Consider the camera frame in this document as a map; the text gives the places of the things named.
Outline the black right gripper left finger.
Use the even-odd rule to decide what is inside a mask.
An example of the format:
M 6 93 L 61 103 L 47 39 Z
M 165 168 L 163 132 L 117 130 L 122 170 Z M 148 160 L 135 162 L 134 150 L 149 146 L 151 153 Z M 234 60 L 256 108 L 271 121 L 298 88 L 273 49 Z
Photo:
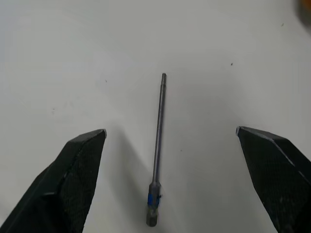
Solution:
M 107 133 L 68 141 L 32 182 L 0 227 L 2 233 L 81 233 L 95 194 Z

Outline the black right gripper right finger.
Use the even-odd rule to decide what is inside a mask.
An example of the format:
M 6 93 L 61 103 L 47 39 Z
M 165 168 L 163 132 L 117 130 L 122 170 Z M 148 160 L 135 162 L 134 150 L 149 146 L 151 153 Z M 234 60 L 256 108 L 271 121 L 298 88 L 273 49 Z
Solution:
M 279 233 L 311 231 L 311 162 L 287 138 L 238 126 L 254 189 Z

